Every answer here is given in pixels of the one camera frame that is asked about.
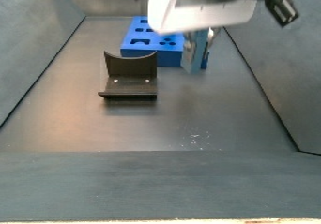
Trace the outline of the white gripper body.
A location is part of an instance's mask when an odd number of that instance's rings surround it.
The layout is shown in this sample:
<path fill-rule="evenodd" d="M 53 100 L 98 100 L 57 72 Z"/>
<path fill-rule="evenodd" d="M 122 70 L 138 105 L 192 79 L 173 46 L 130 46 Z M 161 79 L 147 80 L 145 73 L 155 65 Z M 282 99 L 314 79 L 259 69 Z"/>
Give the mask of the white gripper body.
<path fill-rule="evenodd" d="M 148 0 L 148 24 L 157 34 L 235 25 L 250 20 L 256 0 Z"/>

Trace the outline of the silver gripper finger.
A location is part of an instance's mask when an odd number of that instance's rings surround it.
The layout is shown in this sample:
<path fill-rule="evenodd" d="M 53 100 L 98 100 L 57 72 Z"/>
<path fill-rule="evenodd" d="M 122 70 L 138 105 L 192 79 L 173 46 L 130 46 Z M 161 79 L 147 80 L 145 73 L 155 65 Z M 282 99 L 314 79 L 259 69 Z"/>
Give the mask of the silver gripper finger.
<path fill-rule="evenodd" d="M 183 43 L 183 49 L 185 52 L 191 51 L 191 32 L 184 32 L 183 33 L 183 37 L 184 37 L 184 43 Z"/>
<path fill-rule="evenodd" d="M 220 29 L 219 28 L 209 28 L 208 31 L 208 44 L 212 44 L 212 41 L 216 37 L 216 35 L 219 34 Z"/>

